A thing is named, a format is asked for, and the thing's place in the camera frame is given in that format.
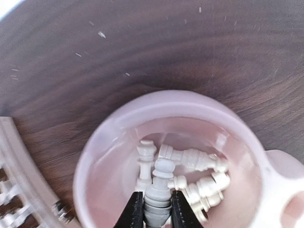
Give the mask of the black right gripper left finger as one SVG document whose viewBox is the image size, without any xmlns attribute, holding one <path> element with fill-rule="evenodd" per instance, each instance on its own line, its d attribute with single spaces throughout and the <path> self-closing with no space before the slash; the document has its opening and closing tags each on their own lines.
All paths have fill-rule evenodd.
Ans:
<svg viewBox="0 0 304 228">
<path fill-rule="evenodd" d="M 143 192 L 132 193 L 115 228 L 143 228 Z"/>
</svg>

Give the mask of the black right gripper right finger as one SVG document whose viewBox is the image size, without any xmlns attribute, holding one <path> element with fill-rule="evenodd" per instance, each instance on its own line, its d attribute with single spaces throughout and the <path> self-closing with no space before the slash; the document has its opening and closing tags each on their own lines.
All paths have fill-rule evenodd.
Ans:
<svg viewBox="0 0 304 228">
<path fill-rule="evenodd" d="M 202 228 L 185 196 L 180 190 L 174 190 L 171 197 L 172 228 Z"/>
</svg>

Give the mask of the white chess piece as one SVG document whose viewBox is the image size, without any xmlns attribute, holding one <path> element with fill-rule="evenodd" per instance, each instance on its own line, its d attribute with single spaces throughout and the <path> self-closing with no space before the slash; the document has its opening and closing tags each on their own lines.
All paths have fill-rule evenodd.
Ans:
<svg viewBox="0 0 304 228">
<path fill-rule="evenodd" d="M 145 190 L 144 222 L 147 228 L 161 228 L 171 215 L 171 190 L 168 182 L 173 178 L 175 163 L 157 159 L 152 172 L 152 185 Z"/>
</svg>

